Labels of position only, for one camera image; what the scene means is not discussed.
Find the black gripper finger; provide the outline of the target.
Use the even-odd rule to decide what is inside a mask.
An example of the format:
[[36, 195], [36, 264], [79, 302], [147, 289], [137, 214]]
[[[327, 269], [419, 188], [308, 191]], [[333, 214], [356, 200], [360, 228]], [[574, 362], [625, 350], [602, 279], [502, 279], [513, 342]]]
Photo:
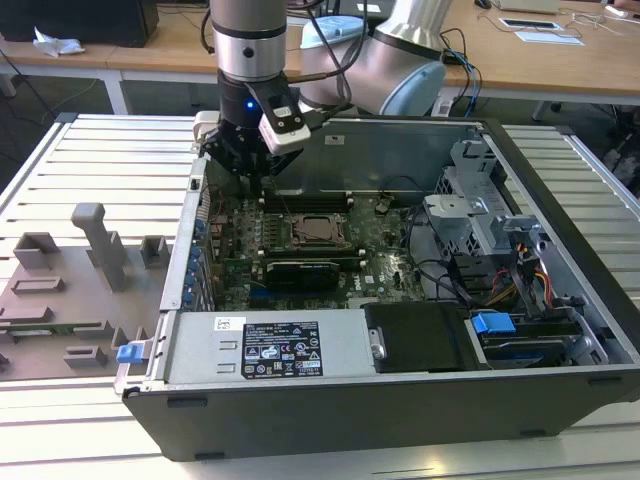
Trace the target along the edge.
[[279, 175], [301, 154], [302, 150], [296, 150], [282, 155], [272, 155], [269, 160], [269, 174], [271, 176]]
[[240, 153], [234, 146], [234, 129], [219, 125], [208, 132], [201, 144], [201, 153], [207, 153], [224, 170], [231, 174], [240, 173]]

